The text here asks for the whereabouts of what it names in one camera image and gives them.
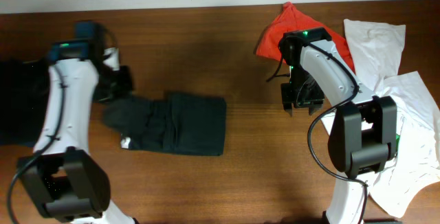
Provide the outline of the dark green polo shirt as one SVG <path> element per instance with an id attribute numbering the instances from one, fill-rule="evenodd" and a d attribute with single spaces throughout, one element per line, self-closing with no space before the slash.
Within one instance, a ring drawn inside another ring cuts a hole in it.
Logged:
<path id="1" fill-rule="evenodd" d="M 226 139 L 227 104 L 222 97 L 174 92 L 164 100 L 121 98 L 104 110 L 102 121 L 121 134 L 127 150 L 220 156 Z"/>

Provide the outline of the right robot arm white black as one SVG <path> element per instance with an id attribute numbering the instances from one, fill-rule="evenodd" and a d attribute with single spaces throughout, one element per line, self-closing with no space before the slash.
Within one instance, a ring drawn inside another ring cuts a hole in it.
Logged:
<path id="1" fill-rule="evenodd" d="M 320 222 L 363 223 L 369 186 L 397 155 L 397 105 L 357 78 L 323 27 L 286 32 L 278 49 L 281 61 L 289 65 L 289 82 L 280 86 L 284 110 L 307 108 L 313 114 L 325 100 L 331 105 L 310 124 L 309 148 L 315 125 L 328 114 L 334 116 L 327 148 L 336 171 L 311 154 L 335 178 L 330 206 Z"/>

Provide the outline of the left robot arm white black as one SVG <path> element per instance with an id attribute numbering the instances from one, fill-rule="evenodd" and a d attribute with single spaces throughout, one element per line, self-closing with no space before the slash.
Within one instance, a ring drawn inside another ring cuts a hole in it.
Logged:
<path id="1" fill-rule="evenodd" d="M 12 183 L 21 182 L 38 213 L 60 223 L 126 223 L 111 199 L 106 172 L 89 153 L 93 102 L 107 104 L 133 90 L 130 69 L 120 64 L 110 31 L 95 21 L 75 24 L 74 39 L 52 44 L 45 121 L 33 154 L 17 161 Z"/>

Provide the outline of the black folded clothes pile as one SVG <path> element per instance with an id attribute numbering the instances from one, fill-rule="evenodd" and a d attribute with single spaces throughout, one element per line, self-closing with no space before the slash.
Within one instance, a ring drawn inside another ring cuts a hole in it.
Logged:
<path id="1" fill-rule="evenodd" d="M 1 145 L 33 147 L 41 134 L 50 90 L 45 60 L 1 62 Z"/>

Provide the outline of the orange red shirt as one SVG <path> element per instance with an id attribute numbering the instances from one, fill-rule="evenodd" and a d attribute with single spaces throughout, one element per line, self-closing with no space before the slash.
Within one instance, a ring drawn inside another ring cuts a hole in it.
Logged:
<path id="1" fill-rule="evenodd" d="M 283 4 L 283 11 L 265 29 L 256 48 L 256 55 L 279 61 L 281 59 L 281 53 L 278 49 L 278 43 L 284 33 L 317 27 L 323 27 L 331 35 L 339 55 L 353 73 L 355 73 L 354 62 L 346 39 L 323 23 L 299 11 L 291 2 Z"/>

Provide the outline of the white shirt green logo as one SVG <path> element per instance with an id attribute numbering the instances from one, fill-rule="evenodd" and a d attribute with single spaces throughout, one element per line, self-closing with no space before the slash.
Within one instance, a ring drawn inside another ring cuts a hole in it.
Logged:
<path id="1" fill-rule="evenodd" d="M 405 25 L 344 20 L 357 77 L 397 105 L 397 156 L 369 191 L 391 216 L 401 218 L 415 195 L 439 182 L 439 107 L 417 71 L 399 74 Z"/>

